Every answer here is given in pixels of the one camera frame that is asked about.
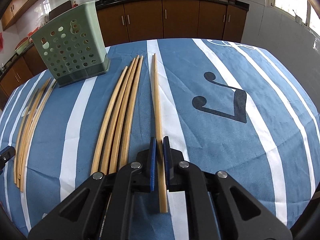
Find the wooden chopstick group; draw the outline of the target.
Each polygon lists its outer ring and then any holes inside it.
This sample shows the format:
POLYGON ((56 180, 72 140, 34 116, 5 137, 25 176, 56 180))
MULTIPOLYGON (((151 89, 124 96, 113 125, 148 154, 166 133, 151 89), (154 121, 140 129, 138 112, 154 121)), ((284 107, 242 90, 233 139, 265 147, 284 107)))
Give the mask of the wooden chopstick group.
POLYGON ((109 163, 112 144, 113 144, 113 136, 114 136, 114 133, 116 130, 118 114, 119 114, 121 103, 122 103, 123 96, 125 93, 126 85, 129 80, 131 70, 135 64, 135 61, 136 61, 136 59, 133 59, 131 65, 130 65, 129 69, 127 70, 127 73, 124 77, 124 81, 121 84, 120 91, 118 92, 116 103, 113 107, 111 120, 109 122, 109 128, 108 128, 107 136, 105 139, 105 147, 104 147, 104 151, 103 151, 103 159, 102 159, 101 167, 100 167, 100 171, 103 172, 103 174, 105 174, 105 175, 107 175, 108 163, 109 163))
POLYGON ((114 173, 117 170, 117 161, 118 161, 118 154, 119 154, 119 148, 120 148, 120 139, 121 139, 121 134, 122 134, 122 130, 123 130, 125 113, 126 113, 126 109, 127 109, 127 102, 129 99, 130 90, 131 90, 133 78, 134 78, 134 75, 136 72, 138 61, 139 61, 139 55, 132 62, 133 66, 130 70, 130 75, 129 75, 128 81, 126 82, 124 95, 123 95, 123 98, 121 101, 121 107, 120 107, 120 111, 118 114, 116 131, 114 134, 114 141, 113 141, 113 146, 112 146, 112 154, 111 154, 111 160, 110 160, 110 166, 109 166, 109 173, 114 173))
POLYGON ((45 83, 42 85, 42 87, 38 90, 37 95, 35 96, 35 99, 33 101, 33 103, 31 104, 30 108, 29 108, 29 112, 27 115, 27 120, 25 122, 25 127, 23 130, 23 134, 22 134, 22 143, 21 143, 21 148, 19 151, 19 158, 18 158, 18 164, 17 164, 17 182, 20 183, 20 172, 21 172, 21 166, 22 166, 22 161, 24 158, 24 153, 25 153, 25 148, 26 148, 26 144, 27 144, 27 140, 29 137, 29 133, 31 131, 31 124, 33 122, 33 118, 34 115, 37 111, 37 107, 42 99, 42 96, 44 94, 44 92, 47 90, 47 87, 49 85, 51 81, 51 78, 48 78, 45 83))
POLYGON ((31 142, 32 142, 32 139, 33 139, 33 135, 34 135, 34 132, 35 132, 35 128, 37 126, 37 123, 39 121, 39 118, 40 118, 40 115, 44 109, 44 106, 54 88, 54 86, 56 85, 56 80, 55 79, 51 79, 48 87, 47 87, 47 90, 44 92, 43 96, 42 96, 42 99, 37 107, 37 111, 34 115, 34 118, 33 118, 33 122, 31 124, 31 131, 29 133, 29 137, 28 137, 28 140, 27 140, 27 144, 26 144, 26 148, 25 148, 25 153, 24 153, 24 158, 23 158, 23 161, 22 161, 22 166, 21 166, 21 172, 20 172, 20 192, 23 192, 24 191, 24 188, 25 188, 25 167, 26 167, 26 164, 27 164, 27 156, 29 154, 29 151, 30 151, 30 147, 31 147, 31 142))
POLYGON ((45 83, 42 85, 40 89, 37 89, 33 96, 31 97, 27 109, 25 111, 25 116, 24 116, 24 121, 23 121, 23 130, 22 134, 20 136, 20 144, 19 144, 19 152, 18 152, 18 159, 17 159, 17 164, 15 167, 15 178, 16 178, 16 185, 18 188, 20 188, 20 171, 21 171, 21 165, 22 165, 22 160, 24 158, 24 149, 25 149, 25 144, 26 140, 29 135, 31 123, 33 121, 33 117, 35 115, 35 112, 37 110, 37 107, 39 105, 39 101, 41 100, 44 92, 46 91, 49 83, 51 81, 51 78, 48 78, 45 83))
POLYGON ((90 172, 90 175, 94 174, 95 172, 98 171, 98 167, 99 167, 99 163, 100 163, 100 156, 101 156, 101 152, 102 152, 102 148, 103 148, 103 143, 104 143, 104 138, 105 138, 105 134, 106 134, 106 130, 107 130, 107 127, 108 127, 108 122, 109 122, 109 119, 110 119, 110 116, 111 116, 111 113, 112 113, 112 110, 113 110, 113 106, 114 106, 114 103, 116 101, 116 98, 118 96, 118 92, 119 92, 119 89, 120 89, 120 86, 123 82, 123 79, 126 75, 126 72, 127 72, 127 69, 128 69, 128 66, 126 66, 119 79, 118 79, 118 82, 114 88, 114 91, 111 95, 111 98, 109 100, 109 103, 108 103, 108 106, 107 106, 107 109, 106 109, 106 112, 105 112, 105 115, 104 115, 104 118, 103 118, 103 122, 101 124, 101 128, 100 128, 100 132, 99 132, 99 136, 98 136, 98 139, 97 139, 97 144, 96 144, 96 147, 95 147, 95 152, 94 152, 94 157, 93 157, 93 162, 92 162, 92 167, 91 167, 91 172, 90 172))
POLYGON ((20 125, 20 129, 18 131, 18 137, 17 137, 17 144, 16 144, 16 155, 15 155, 15 160, 14 160, 14 183, 17 184, 17 164, 18 164, 18 158, 19 158, 19 151, 21 148, 21 143, 22 143, 22 134, 23 134, 23 129, 25 127, 25 120, 27 118, 28 112, 29 112, 29 108, 31 106, 31 104, 33 103, 35 96, 38 93, 38 89, 35 90, 35 92, 33 92, 32 97, 29 100, 29 103, 27 105, 27 107, 23 110, 23 118, 22 118, 22 122, 20 125))
POLYGON ((134 113, 134 109, 135 109, 136 95, 137 95, 137 90, 138 90, 138 85, 139 85, 139 78, 140 78, 142 63, 143 63, 143 56, 141 56, 139 58, 136 72, 134 75, 133 84, 131 86, 129 105, 127 106, 127 111, 126 111, 124 134, 123 134, 122 141, 121 141, 120 161, 119 161, 119 165, 118 165, 119 169, 121 169, 123 166, 125 166, 128 162, 132 119, 133 119, 133 113, 134 113))

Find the brown kitchen base cabinets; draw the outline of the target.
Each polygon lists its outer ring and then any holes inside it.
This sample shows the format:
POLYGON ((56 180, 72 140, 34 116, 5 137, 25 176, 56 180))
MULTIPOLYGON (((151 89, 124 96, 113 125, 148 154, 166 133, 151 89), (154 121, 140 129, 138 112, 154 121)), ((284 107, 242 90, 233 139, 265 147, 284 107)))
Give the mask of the brown kitchen base cabinets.
POLYGON ((160 38, 240 42, 249 4, 209 0, 132 0, 97 7, 105 46, 160 38))

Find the blue white striped tablecloth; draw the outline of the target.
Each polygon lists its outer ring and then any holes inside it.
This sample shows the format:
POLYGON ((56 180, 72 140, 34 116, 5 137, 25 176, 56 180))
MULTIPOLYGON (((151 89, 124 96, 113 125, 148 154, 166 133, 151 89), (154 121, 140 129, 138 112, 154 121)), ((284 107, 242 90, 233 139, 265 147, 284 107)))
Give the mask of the blue white striped tablecloth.
POLYGON ((1 175, 1 205, 27 235, 90 175, 105 110, 133 58, 144 58, 133 113, 129 161, 155 133, 157 60, 163 135, 200 169, 224 170, 292 227, 319 184, 319 113, 269 51, 233 42, 180 38, 106 48, 106 74, 54 88, 27 153, 26 185, 14 163, 1 175))

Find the brown left side cabinets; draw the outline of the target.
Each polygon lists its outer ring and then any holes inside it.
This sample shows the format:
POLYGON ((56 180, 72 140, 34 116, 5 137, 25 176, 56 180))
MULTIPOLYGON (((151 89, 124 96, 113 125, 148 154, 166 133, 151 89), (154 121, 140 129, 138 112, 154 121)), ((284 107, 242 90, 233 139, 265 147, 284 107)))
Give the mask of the brown left side cabinets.
POLYGON ((16 57, 13 63, 1 74, 1 110, 13 91, 32 77, 47 70, 34 45, 16 57))

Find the green perforated utensil holder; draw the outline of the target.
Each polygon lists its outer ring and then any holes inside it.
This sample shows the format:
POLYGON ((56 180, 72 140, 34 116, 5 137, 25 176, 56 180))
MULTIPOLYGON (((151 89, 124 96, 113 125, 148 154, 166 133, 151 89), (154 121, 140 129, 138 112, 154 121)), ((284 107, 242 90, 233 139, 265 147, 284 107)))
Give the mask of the green perforated utensil holder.
POLYGON ((60 87, 109 70, 111 61, 94 1, 57 16, 33 33, 31 39, 60 87))

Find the window with frame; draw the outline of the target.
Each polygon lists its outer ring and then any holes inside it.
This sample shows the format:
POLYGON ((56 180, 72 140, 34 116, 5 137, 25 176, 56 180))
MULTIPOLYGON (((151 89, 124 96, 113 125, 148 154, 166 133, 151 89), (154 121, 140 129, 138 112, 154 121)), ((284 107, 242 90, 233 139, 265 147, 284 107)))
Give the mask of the window with frame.
POLYGON ((271 0, 271 5, 291 15, 296 23, 319 35, 319 17, 308 0, 271 0))

